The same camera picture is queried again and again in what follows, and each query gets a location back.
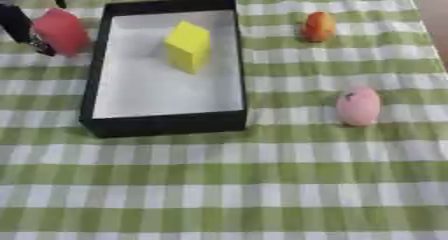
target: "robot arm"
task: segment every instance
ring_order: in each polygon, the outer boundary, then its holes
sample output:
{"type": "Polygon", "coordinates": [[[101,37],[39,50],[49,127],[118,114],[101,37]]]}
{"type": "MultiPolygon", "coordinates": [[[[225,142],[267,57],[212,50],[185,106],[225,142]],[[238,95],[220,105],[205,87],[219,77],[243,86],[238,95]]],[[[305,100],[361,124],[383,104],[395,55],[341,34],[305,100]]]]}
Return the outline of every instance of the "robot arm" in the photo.
{"type": "MultiPolygon", "coordinates": [[[[55,2],[60,8],[67,7],[65,0],[55,0],[55,2]]],[[[54,49],[34,33],[31,20],[10,0],[0,0],[0,25],[15,42],[27,43],[38,53],[55,55],[54,49]]]]}

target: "box rim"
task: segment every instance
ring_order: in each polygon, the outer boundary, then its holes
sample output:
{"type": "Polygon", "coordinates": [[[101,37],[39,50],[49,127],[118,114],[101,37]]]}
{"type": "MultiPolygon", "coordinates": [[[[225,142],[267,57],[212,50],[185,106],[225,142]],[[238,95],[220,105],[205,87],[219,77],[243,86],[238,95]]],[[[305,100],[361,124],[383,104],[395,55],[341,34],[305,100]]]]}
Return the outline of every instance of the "box rim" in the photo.
{"type": "Polygon", "coordinates": [[[242,37],[239,28],[238,12],[237,12],[237,1],[227,0],[231,3],[230,6],[224,4],[220,6],[203,6],[208,2],[218,2],[225,0],[146,0],[146,1],[132,1],[132,2],[119,2],[119,3],[107,3],[103,10],[103,15],[101,17],[100,26],[98,28],[97,39],[93,47],[93,55],[91,63],[89,66],[89,73],[87,83],[85,85],[85,90],[83,98],[81,101],[81,110],[79,115],[79,121],[81,123],[88,121],[110,121],[110,120],[144,120],[146,119],[169,119],[173,117],[200,117],[201,115],[213,115],[213,114],[223,114],[223,113],[234,113],[234,112],[244,112],[247,113],[247,93],[246,93],[246,83],[245,83],[245,70],[243,63],[242,54],[242,37]],[[142,13],[143,7],[151,6],[153,11],[142,13]],[[134,9],[132,12],[120,13],[120,8],[130,7],[134,9]],[[196,11],[215,11],[215,10],[231,10],[233,12],[233,22],[236,33],[236,43],[238,46],[238,64],[240,72],[240,86],[242,88],[241,101],[242,108],[237,110],[228,111],[210,111],[210,112],[200,112],[200,113],[182,113],[182,114],[166,114],[166,115],[147,115],[147,116],[132,116],[132,117],[111,117],[111,118],[93,118],[93,111],[96,103],[96,98],[98,94],[99,81],[102,74],[102,66],[104,61],[104,55],[107,49],[107,43],[109,40],[109,33],[112,23],[112,18],[116,16],[128,16],[128,15],[138,15],[138,14],[162,14],[162,13],[176,13],[176,12],[196,12],[196,11]]]}

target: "red cube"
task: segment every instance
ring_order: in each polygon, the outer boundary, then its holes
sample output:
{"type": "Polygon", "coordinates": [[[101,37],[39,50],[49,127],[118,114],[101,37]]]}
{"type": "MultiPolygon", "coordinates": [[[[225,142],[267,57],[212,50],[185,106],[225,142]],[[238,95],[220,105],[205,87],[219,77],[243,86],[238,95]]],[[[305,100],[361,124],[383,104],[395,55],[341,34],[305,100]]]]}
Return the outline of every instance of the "red cube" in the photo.
{"type": "Polygon", "coordinates": [[[90,41],[79,19],[62,9],[52,8],[33,21],[36,33],[59,53],[75,56],[90,41]]]}

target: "yellow cube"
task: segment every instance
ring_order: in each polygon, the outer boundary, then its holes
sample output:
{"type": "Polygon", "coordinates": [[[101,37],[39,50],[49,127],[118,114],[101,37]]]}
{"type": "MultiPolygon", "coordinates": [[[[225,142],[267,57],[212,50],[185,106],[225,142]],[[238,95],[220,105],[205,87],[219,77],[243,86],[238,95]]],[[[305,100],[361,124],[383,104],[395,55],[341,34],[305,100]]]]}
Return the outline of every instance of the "yellow cube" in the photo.
{"type": "Polygon", "coordinates": [[[181,21],[165,40],[170,62],[190,74],[196,74],[210,53],[210,32],[181,21]]]}

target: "checkered tablecloth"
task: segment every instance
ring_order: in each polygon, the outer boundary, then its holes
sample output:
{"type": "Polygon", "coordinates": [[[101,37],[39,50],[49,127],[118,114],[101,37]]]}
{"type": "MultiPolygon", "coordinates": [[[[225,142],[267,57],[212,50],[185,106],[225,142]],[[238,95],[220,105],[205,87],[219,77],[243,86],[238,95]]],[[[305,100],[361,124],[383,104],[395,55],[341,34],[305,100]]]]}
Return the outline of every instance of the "checkered tablecloth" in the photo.
{"type": "MultiPolygon", "coordinates": [[[[96,37],[102,6],[67,0],[96,37]]],[[[30,17],[52,0],[20,0],[30,17]]],[[[1,240],[446,240],[448,81],[412,0],[238,0],[247,131],[100,140],[77,122],[90,62],[1,33],[1,240]],[[337,36],[294,36],[307,13],[337,36]],[[379,122],[335,98],[379,91],[379,122]]]]}

